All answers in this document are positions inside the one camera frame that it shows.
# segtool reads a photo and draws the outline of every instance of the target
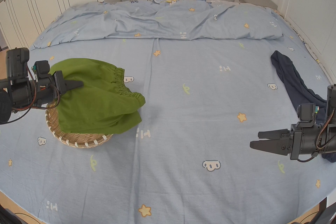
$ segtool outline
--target headboard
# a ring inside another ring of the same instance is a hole
[[[279,0],[278,11],[336,83],[336,0]]]

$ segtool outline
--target bed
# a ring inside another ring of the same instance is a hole
[[[88,57],[124,68],[126,86],[146,98],[142,122],[77,149],[31,111],[0,128],[0,191],[52,224],[287,223],[332,192],[334,164],[249,144],[297,121],[271,64],[275,50],[318,95],[336,83],[311,40],[271,9],[220,0],[70,8],[36,40],[29,66]]]

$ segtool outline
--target woven basket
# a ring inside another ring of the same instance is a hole
[[[112,134],[75,134],[62,132],[58,125],[58,111],[56,108],[45,111],[45,120],[54,137],[68,146],[77,148],[95,147],[105,143],[112,137]]]

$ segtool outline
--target light blue bed sheet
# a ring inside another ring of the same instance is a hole
[[[134,78],[126,86],[146,98],[142,122],[90,149],[54,138],[43,111],[0,126],[0,191],[52,224],[284,224],[300,216],[335,188],[334,164],[290,161],[249,143],[297,121],[271,64],[275,50],[323,98],[329,82],[274,18],[283,37],[273,40],[106,38],[32,50],[29,66],[88,57],[124,68]]]

